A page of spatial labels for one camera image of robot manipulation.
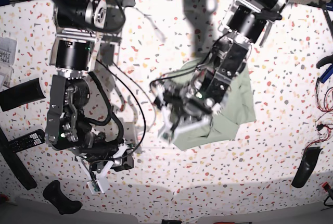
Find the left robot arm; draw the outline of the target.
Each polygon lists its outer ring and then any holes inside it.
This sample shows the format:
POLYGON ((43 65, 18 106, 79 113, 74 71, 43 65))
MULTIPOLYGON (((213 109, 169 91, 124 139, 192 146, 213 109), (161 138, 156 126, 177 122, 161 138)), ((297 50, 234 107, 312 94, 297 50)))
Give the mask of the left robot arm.
POLYGON ((159 79, 156 103, 167 130, 209 124, 228 100, 232 80, 245 66, 253 44, 266 38, 264 29, 281 20, 289 0, 234 0, 221 24, 222 36, 188 82, 174 76, 159 79))

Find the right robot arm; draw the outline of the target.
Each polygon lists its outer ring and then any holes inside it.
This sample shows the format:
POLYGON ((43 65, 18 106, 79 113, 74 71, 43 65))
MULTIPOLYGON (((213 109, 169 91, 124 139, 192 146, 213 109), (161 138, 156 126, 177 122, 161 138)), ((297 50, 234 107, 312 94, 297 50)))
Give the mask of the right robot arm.
POLYGON ((57 151, 72 151, 92 171, 130 170, 139 145, 125 139, 124 125, 94 73, 102 42, 120 31, 126 17, 112 27, 107 25, 111 6, 118 5, 118 0, 52 1, 56 38, 49 64, 57 73, 52 78, 45 140, 57 151), (104 120, 84 114, 90 96, 86 77, 91 77, 105 102, 104 120))

